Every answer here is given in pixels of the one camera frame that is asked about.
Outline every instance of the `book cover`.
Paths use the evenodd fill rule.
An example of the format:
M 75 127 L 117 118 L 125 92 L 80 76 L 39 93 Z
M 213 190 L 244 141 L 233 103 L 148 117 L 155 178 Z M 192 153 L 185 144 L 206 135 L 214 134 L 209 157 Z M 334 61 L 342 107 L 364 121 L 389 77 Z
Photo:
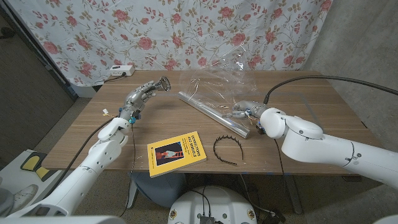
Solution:
M 197 131 L 148 144 L 150 177 L 206 160 Z

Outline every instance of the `transparent plastic sheet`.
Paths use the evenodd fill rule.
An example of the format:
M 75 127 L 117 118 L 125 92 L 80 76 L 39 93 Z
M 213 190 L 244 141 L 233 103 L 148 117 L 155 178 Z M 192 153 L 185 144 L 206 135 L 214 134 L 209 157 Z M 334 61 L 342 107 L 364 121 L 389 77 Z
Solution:
M 245 48 L 240 45 L 209 66 L 182 72 L 181 92 L 178 94 L 181 100 L 244 138 L 249 129 L 240 121 L 223 118 L 223 115 L 232 113 L 236 102 L 249 100 L 257 92 L 246 54 Z

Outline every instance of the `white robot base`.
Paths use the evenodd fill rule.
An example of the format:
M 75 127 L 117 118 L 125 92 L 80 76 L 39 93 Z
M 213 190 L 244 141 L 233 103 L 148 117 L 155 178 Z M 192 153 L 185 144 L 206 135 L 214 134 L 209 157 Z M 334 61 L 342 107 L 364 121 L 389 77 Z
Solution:
M 194 189 L 199 193 L 203 193 L 204 187 Z M 257 218 L 251 204 L 240 194 L 226 187 L 215 185 L 206 186 L 202 200 L 202 195 L 193 191 L 183 194 L 174 202 L 170 209 L 168 224 L 188 224 L 201 223 L 203 216 L 203 203 L 205 204 L 205 216 L 214 218 L 214 221 L 227 224 L 256 224 Z

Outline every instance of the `floral curtain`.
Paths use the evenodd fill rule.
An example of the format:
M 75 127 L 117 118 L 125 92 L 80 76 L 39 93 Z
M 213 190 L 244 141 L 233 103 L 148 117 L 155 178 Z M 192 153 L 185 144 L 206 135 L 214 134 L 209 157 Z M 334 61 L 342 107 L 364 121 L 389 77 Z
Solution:
M 183 70 L 237 45 L 255 70 L 298 70 L 332 0 L 9 1 L 66 78 L 101 85 L 112 65 Z

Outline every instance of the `black cable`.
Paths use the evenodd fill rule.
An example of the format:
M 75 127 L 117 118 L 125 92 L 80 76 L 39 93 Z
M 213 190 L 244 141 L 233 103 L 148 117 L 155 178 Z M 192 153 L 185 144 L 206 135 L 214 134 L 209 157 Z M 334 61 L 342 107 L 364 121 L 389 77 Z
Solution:
M 108 124 L 109 122 L 112 121 L 113 118 L 107 120 L 107 122 L 103 123 L 100 127 L 98 127 L 97 129 L 95 129 L 95 131 L 92 132 L 92 134 L 90 136 L 88 136 L 88 138 L 86 139 L 86 141 L 83 143 L 83 145 L 81 146 L 81 148 L 79 149 L 79 151 L 75 154 L 75 157 L 72 159 L 72 161 L 70 161 L 68 167 L 65 169 L 65 171 L 63 171 L 63 174 L 61 175 L 61 177 L 57 180 L 57 182 L 55 183 L 55 185 L 51 188 L 51 190 L 47 193 L 47 195 L 44 197 L 48 197 L 60 184 L 60 182 L 62 181 L 62 179 L 65 177 L 65 175 L 67 174 L 67 172 L 69 171 L 69 169 L 71 168 L 71 166 L 73 165 L 73 163 L 75 162 L 75 160 L 77 159 L 77 157 L 79 156 L 79 154 L 81 153 L 81 151 L 83 150 L 83 148 L 86 146 L 87 142 L 91 139 L 91 137 L 93 137 L 93 135 L 99 131 L 103 126 L 105 126 L 106 124 Z
M 275 212 L 272 212 L 272 211 L 270 211 L 270 210 L 266 210 L 266 209 L 264 209 L 264 208 L 261 208 L 260 206 L 256 205 L 255 203 L 253 203 L 253 202 L 251 201 L 250 195 L 249 195 L 249 192 L 248 192 L 248 187 L 246 186 L 246 182 L 244 181 L 242 174 L 240 174 L 240 176 L 241 176 L 241 178 L 242 178 L 243 185 L 244 185 L 244 189 L 246 190 L 246 195 L 248 196 L 248 200 L 249 200 L 250 204 L 253 205 L 253 207 L 256 207 L 256 208 L 262 210 L 263 212 L 270 213 L 272 216 L 277 216 Z
M 134 130 L 132 128 L 132 124 L 131 124 L 131 132 L 132 132 L 132 142 L 133 142 L 133 147 L 134 147 L 134 158 L 133 158 L 132 167 L 131 167 L 131 171 L 130 171 L 130 181 L 129 181 L 129 188 L 128 188 L 128 191 L 127 191 L 126 206 L 124 207 L 124 210 L 123 210 L 122 214 L 119 217 L 122 217 L 124 215 L 124 213 L 127 210 L 127 206 L 129 206 L 130 187 L 131 187 L 131 180 L 132 180 L 132 170 L 134 169 L 134 165 L 136 164 L 136 140 L 134 139 Z
M 109 82 L 109 81 L 113 81 L 113 80 L 117 80 L 117 79 L 120 79 L 120 78 L 123 78 L 123 77 L 125 77 L 126 75 L 127 75 L 126 72 L 123 72 L 121 76 L 116 77 L 116 78 L 113 78 L 113 79 L 110 79 L 110 80 L 105 80 L 104 83 Z
M 307 75 L 307 76 L 302 76 L 302 77 L 291 78 L 290 80 L 286 80 L 286 81 L 281 82 L 280 84 L 272 87 L 268 91 L 266 97 L 264 98 L 264 104 L 265 105 L 268 104 L 269 95 L 276 88 L 278 88 L 278 87 L 280 87 L 282 85 L 285 85 L 286 83 L 290 83 L 290 82 L 297 81 L 297 80 L 302 80 L 302 79 L 307 79 L 307 78 L 320 78 L 320 79 L 340 80 L 340 81 L 358 83 L 358 84 L 370 86 L 370 87 L 373 87 L 373 88 L 377 88 L 378 90 L 386 91 L 388 93 L 392 93 L 392 94 L 398 95 L 398 91 L 397 90 L 393 90 L 393 89 L 390 89 L 390 88 L 387 88 L 387 87 L 384 87 L 384 86 L 380 86 L 380 85 L 369 83 L 369 82 L 362 81 L 362 80 L 356 80 L 354 78 L 336 77 L 336 76 L 328 76 L 328 75 Z
M 279 155 L 279 162 L 280 162 L 280 168 L 282 168 L 282 176 L 284 178 L 284 190 L 286 190 L 286 179 L 285 179 L 285 171 L 284 171 L 284 165 L 282 164 L 282 156 L 280 156 L 280 150 L 279 150 L 279 145 L 276 139 L 274 139 L 276 148 L 278 148 L 278 155 Z
M 204 197 L 205 197 L 205 188 L 206 188 L 206 186 L 203 188 L 203 192 L 202 192 L 202 195 L 201 195 L 201 201 L 203 203 L 203 216 L 205 216 L 205 199 L 204 199 Z
M 206 200 L 207 200 L 207 204 L 209 205 L 209 217 L 210 217 L 210 214 L 211 214 L 211 210 L 210 210 L 210 202 L 209 202 L 209 200 L 207 199 L 207 197 L 206 197 L 206 195 L 204 195 L 204 194 L 202 194 L 202 193 L 200 193 L 200 192 L 197 192 L 196 190 L 191 190 L 192 192 L 195 192 L 195 193 L 198 193 L 198 194 L 200 194 L 200 195 L 202 195 Z

